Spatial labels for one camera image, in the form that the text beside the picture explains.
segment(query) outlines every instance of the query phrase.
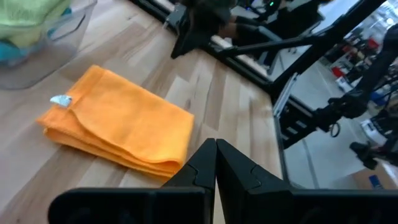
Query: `white label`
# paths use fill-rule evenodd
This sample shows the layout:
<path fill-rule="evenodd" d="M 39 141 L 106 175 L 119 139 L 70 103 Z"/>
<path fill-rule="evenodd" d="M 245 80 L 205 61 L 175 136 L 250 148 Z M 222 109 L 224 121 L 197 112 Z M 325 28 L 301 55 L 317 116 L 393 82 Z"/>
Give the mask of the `white label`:
<path fill-rule="evenodd" d="M 67 96 L 67 95 L 57 95 L 57 96 L 53 96 L 50 99 L 50 102 L 58 104 L 64 108 L 67 108 L 69 106 L 70 102 L 72 102 L 72 97 Z"/>

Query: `wooden table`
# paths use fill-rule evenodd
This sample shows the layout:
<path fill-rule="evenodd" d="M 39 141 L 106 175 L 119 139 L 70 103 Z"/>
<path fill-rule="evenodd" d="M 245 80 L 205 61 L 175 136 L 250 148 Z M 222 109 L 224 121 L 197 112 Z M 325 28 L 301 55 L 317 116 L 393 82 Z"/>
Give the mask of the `wooden table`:
<path fill-rule="evenodd" d="M 159 187 L 139 172 L 50 142 L 36 117 L 92 64 L 108 68 L 195 115 L 192 155 L 223 138 L 282 177 L 270 98 L 201 50 L 170 58 L 175 35 L 127 1 L 100 1 L 78 56 L 42 82 L 0 91 L 0 223 L 46 223 L 49 203 L 75 187 Z M 215 223 L 223 223 L 218 193 Z"/>

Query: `clear plastic bin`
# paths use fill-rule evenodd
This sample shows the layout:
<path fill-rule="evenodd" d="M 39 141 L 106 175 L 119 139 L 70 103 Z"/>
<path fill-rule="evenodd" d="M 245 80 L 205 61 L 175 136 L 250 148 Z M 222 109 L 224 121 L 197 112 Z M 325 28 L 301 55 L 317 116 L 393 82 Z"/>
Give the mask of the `clear plastic bin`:
<path fill-rule="evenodd" d="M 0 46 L 0 89 L 29 88 L 69 62 L 78 52 L 96 3 L 74 0 L 64 15 L 39 26 L 0 25 L 0 40 L 11 34 L 39 33 L 38 41 L 28 47 Z"/>

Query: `black cable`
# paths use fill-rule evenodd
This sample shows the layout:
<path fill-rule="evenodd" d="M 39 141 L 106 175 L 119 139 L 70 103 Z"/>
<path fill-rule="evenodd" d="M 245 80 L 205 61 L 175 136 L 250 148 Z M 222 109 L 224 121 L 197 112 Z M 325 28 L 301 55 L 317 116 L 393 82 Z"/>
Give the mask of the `black cable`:
<path fill-rule="evenodd" d="M 332 138 L 337 137 L 340 134 L 340 130 L 341 130 L 341 126 L 339 123 L 336 122 L 336 123 L 332 124 L 330 127 L 330 136 Z"/>
<path fill-rule="evenodd" d="M 395 91 L 390 91 L 390 93 L 388 94 L 388 98 L 387 98 L 386 104 L 385 104 L 384 107 L 383 107 L 384 110 L 385 110 L 385 109 L 388 107 L 388 105 L 390 104 L 391 96 L 392 96 L 393 92 L 395 92 Z"/>

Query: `folded towel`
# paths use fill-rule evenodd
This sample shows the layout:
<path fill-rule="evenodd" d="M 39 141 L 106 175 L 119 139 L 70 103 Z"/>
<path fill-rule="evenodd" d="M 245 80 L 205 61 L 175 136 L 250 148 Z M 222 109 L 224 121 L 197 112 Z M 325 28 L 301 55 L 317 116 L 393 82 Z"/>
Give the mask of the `folded towel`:
<path fill-rule="evenodd" d="M 183 166 L 192 114 L 98 66 L 66 95 L 37 120 L 51 140 L 160 177 Z"/>

